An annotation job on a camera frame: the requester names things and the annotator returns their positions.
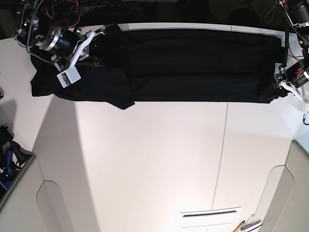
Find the black garment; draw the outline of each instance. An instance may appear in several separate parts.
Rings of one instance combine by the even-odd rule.
[[[205,29],[122,32],[117,25],[93,43],[92,55],[107,66],[77,66],[82,79],[67,88],[54,66],[32,57],[32,95],[53,93],[121,109],[134,101],[263,103],[260,95],[273,84],[284,50],[274,36]]]

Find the blue object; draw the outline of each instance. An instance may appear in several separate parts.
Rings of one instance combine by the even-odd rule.
[[[6,182],[6,183],[5,183],[6,187],[8,188],[8,187],[11,185],[11,183],[12,183],[11,181]]]
[[[0,186],[2,186],[5,190],[8,190],[8,187],[2,181],[0,181]]]
[[[11,168],[12,161],[13,161],[13,151],[8,151],[8,154],[6,156],[6,166],[4,168],[8,170],[8,174],[10,175],[13,174],[13,170]]]

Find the white vent grille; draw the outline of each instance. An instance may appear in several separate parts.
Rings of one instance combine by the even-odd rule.
[[[234,223],[240,208],[181,213],[181,227],[213,226]]]

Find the black cable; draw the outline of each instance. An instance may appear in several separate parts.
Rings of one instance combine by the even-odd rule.
[[[93,5],[96,5],[96,4],[100,4],[100,3],[105,3],[105,4],[122,4],[122,5],[125,5],[126,3],[125,2],[122,2],[121,0],[119,1],[104,1],[104,0],[100,0],[100,1],[95,1],[95,2],[92,2],[92,3],[84,3],[83,5],[81,6],[93,6]]]
[[[239,3],[252,3],[254,0],[238,0]]]
[[[99,63],[98,61],[96,61],[96,60],[93,60],[92,63],[93,63],[93,65],[94,65],[96,68],[106,66],[106,64],[100,64],[100,63]]]
[[[96,68],[96,66],[94,66],[93,63],[86,63],[86,62],[77,62],[75,66],[89,66],[92,68]]]
[[[33,24],[34,16],[35,16],[35,14],[38,12],[38,9],[40,8],[40,6],[41,6],[41,4],[42,4],[43,2],[44,2],[44,0],[41,0],[41,1],[38,3],[37,7],[35,8],[35,10],[34,10],[34,12],[33,12],[33,14],[32,14],[32,17],[31,17],[31,20],[30,20],[30,25],[29,25],[29,33],[28,33],[28,38],[27,38],[26,51],[27,51],[27,53],[29,53],[30,55],[32,55],[32,56],[34,56],[34,57],[36,57],[36,58],[39,58],[40,60],[42,60],[42,61],[44,61],[44,62],[46,62],[46,63],[52,64],[52,62],[47,61],[47,60],[45,60],[45,59],[39,57],[38,55],[36,55],[36,54],[30,52],[30,49],[29,49],[30,36],[31,36],[32,24]]]
[[[65,2],[65,1],[67,1],[67,0],[62,0],[62,1],[60,1],[60,2],[54,2],[54,4],[52,5],[52,6],[57,6],[58,4],[60,4],[60,3],[63,3],[63,2]]]
[[[265,22],[266,23],[271,23],[271,21],[274,19],[274,15],[275,15],[275,10],[276,10],[276,7],[277,7],[277,4],[278,4],[278,0],[275,0],[275,4],[272,6],[272,8],[266,13],[265,15]],[[269,21],[267,21],[267,18],[268,18],[268,15],[272,12],[272,15],[271,15],[271,18]]]
[[[307,116],[307,114],[304,114],[303,123],[304,123],[304,125],[309,126],[309,123],[306,123],[306,116]]]
[[[67,22],[66,26],[62,29],[62,34],[64,34],[70,28],[70,23]]]
[[[285,43],[284,43],[284,57],[282,67],[286,67],[286,63],[288,60],[288,53],[289,53],[289,39],[290,39],[290,28],[289,25],[285,22]]]
[[[77,0],[77,4],[78,4],[78,15],[77,15],[77,20],[72,24],[72,25],[75,24],[75,26],[77,26],[77,24],[79,23],[80,18],[81,18],[81,2],[80,2],[80,0]]]

